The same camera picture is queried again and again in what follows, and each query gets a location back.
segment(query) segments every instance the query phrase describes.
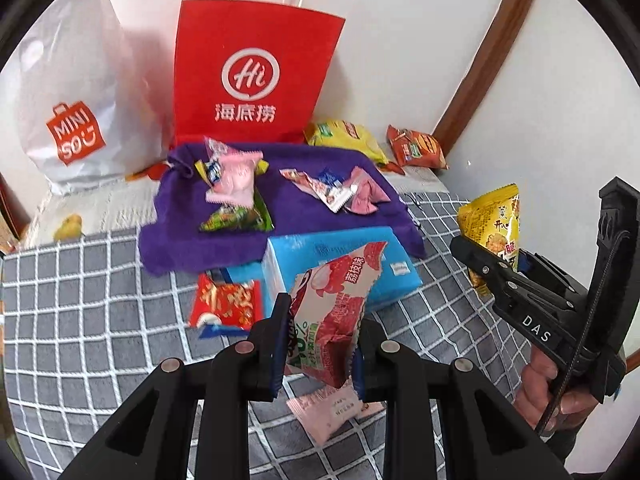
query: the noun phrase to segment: lychee flavor snack pack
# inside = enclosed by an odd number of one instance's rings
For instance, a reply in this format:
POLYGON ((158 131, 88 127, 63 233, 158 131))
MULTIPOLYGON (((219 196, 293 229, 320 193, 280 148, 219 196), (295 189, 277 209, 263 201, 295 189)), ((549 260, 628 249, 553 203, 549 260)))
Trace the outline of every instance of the lychee flavor snack pack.
POLYGON ((288 373, 302 372, 334 388, 345 383, 385 246, 369 242, 296 278, 290 292, 288 373))

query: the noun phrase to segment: haidilao logo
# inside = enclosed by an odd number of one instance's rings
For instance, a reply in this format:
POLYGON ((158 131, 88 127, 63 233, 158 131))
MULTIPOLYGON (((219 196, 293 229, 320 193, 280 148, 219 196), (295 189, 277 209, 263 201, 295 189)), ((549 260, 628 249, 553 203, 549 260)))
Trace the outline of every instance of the haidilao logo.
POLYGON ((82 101, 70 107, 60 103, 53 108, 54 117, 47 122, 58 147, 58 158, 68 166, 105 146, 100 126, 82 101))
POLYGON ((222 86, 240 101, 267 97, 278 85, 280 66, 275 57, 261 48, 244 48, 222 67, 222 86))

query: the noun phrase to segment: miniso bag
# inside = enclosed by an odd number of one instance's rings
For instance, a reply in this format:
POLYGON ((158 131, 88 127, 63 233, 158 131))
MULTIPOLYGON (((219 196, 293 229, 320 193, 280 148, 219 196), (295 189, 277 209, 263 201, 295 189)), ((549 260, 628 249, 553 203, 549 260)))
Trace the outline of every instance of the miniso bag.
POLYGON ((177 144, 303 142, 344 19, 298 6, 184 0, 175 45, 177 144))
POLYGON ((96 187, 164 157, 146 82, 110 0, 56 0, 17 54, 20 144, 54 193, 96 187))

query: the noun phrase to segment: human hand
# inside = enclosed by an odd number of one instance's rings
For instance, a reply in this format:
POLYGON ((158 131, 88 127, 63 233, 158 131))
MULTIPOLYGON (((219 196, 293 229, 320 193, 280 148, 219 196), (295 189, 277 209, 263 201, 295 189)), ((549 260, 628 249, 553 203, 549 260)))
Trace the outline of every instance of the human hand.
MULTIPOLYGON (((522 384, 513 406, 532 428, 542 417, 552 398, 549 383, 558 376, 558 367, 544 352, 531 348, 531 359, 522 369, 522 384)), ((584 422, 598 401, 585 389, 576 388, 566 392, 546 426, 547 431, 575 428, 584 422)))

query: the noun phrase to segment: pink snack package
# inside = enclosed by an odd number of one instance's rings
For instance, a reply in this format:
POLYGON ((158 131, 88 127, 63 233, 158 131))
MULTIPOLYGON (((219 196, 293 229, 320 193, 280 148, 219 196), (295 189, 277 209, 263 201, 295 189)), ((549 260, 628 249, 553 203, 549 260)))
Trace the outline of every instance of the pink snack package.
POLYGON ((296 277, 287 367, 340 388, 350 374, 364 304, 386 242, 370 242, 296 277))
POLYGON ((262 152, 235 152, 220 155, 220 180, 206 194, 207 202, 237 205, 251 209, 254 206, 255 165, 262 152))
POLYGON ((348 187, 328 186, 316 178, 298 170, 280 170, 280 174, 292 181, 300 191, 319 198, 332 212, 337 213, 340 208, 353 196, 348 187))
POLYGON ((311 394, 289 399, 287 406, 318 446, 329 440, 351 417, 363 418, 384 409, 380 402, 364 404, 350 379, 339 390, 325 386, 311 394))
POLYGON ((369 173, 356 166, 351 171, 351 177, 342 184, 349 187, 354 193, 345 209, 358 215, 368 215, 378 210, 374 204, 378 202, 391 202, 385 191, 372 179, 369 173))

